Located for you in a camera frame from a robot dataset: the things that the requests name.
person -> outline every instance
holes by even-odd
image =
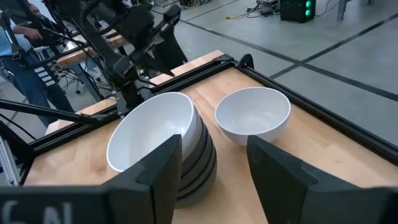
[[[43,37],[36,29],[17,26],[12,20],[10,22],[19,46],[26,53],[24,60],[29,65],[36,64],[37,56],[24,36],[33,40],[43,39]],[[70,102],[57,82],[47,86],[33,70],[26,70],[20,61],[14,60],[11,55],[11,45],[4,29],[0,27],[0,75],[3,79],[11,82],[32,105],[50,108],[48,99],[56,109],[74,113]],[[39,119],[46,127],[56,121],[55,118],[46,116],[39,116]]]

wooden tabletop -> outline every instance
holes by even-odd
[[[113,33],[115,33],[115,30],[109,31],[106,35],[110,35]],[[86,42],[86,40],[83,38],[82,35],[78,35],[78,36],[74,37],[74,39],[82,41],[82,42]],[[119,46],[122,46],[127,43],[126,40],[121,35],[117,35],[115,37],[109,38],[107,40],[107,42],[111,47],[119,47]],[[76,47],[77,47],[76,43],[69,41],[67,43],[67,47],[65,47],[65,49],[64,49],[64,52],[74,49]],[[91,47],[85,48],[85,51],[87,51],[91,55],[95,54],[95,51]],[[61,67],[69,67],[71,65],[80,63],[84,60],[86,60],[86,53],[82,50],[79,50],[74,53],[63,56],[62,58],[59,58],[57,60],[57,64]]]
[[[221,54],[212,52],[179,67],[177,71],[190,70]],[[160,83],[166,79],[168,77],[162,75],[152,81]],[[182,91],[194,101],[213,138],[218,155],[218,173],[214,185],[201,202],[175,211],[174,224],[185,224],[187,220],[189,224],[267,223],[251,179],[245,148],[231,142],[214,118],[215,107],[224,96],[251,86],[261,85],[230,68]],[[36,158],[25,185],[101,184],[117,175],[106,163],[106,147],[119,122],[108,124]],[[286,129],[273,144],[360,187],[398,185],[396,166],[295,105],[292,105]]]

concrete floor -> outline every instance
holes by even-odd
[[[398,145],[398,1],[367,0],[348,3],[343,21],[337,7],[313,21],[296,24],[279,16],[227,20],[244,13],[254,0],[213,0],[182,12],[175,35],[188,59],[213,50],[235,58],[254,57],[255,69],[304,97],[352,121],[373,134]],[[317,1],[317,14],[327,0]],[[338,0],[331,0],[334,6]],[[166,8],[154,9],[155,21]],[[67,96],[76,110],[95,101],[83,87],[74,85]],[[23,101],[10,84],[0,84],[0,97]],[[1,111],[40,137],[45,129],[32,115]],[[26,134],[16,130],[26,141]]]

ceramic bowl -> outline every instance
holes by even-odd
[[[117,172],[140,161],[174,134],[182,136],[182,159],[197,129],[197,112],[192,100],[182,93],[157,95],[132,110],[109,140],[106,159]]]
[[[289,115],[289,99],[277,90],[263,87],[231,93],[215,111],[218,126],[241,146],[246,146],[249,135],[272,142],[286,126]]]

